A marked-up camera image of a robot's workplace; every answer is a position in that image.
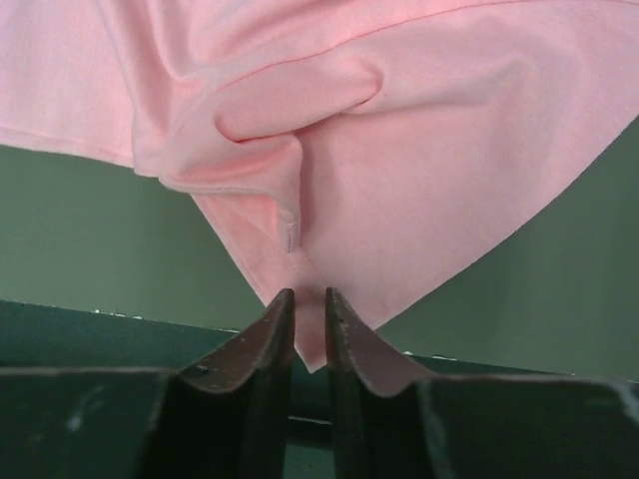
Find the light pink t shirt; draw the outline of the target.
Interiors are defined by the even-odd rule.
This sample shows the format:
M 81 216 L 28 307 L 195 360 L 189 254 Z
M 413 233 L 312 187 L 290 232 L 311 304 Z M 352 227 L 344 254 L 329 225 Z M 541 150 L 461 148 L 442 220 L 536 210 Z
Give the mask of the light pink t shirt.
M 5 1 L 1 141 L 189 195 L 295 347 L 384 325 L 638 114 L 634 1 Z

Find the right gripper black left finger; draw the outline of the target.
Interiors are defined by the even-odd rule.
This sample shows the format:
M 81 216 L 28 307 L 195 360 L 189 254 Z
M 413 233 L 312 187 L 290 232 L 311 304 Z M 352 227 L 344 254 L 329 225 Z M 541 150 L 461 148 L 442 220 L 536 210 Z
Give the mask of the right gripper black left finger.
M 5 478 L 279 478 L 295 295 L 180 369 L 5 367 Z

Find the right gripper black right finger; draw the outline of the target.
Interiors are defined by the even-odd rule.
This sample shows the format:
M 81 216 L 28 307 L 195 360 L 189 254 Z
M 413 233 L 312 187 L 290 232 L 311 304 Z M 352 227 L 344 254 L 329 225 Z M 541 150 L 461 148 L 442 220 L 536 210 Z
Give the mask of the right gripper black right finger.
M 553 374 L 441 374 L 325 294 L 339 478 L 634 478 L 638 386 Z

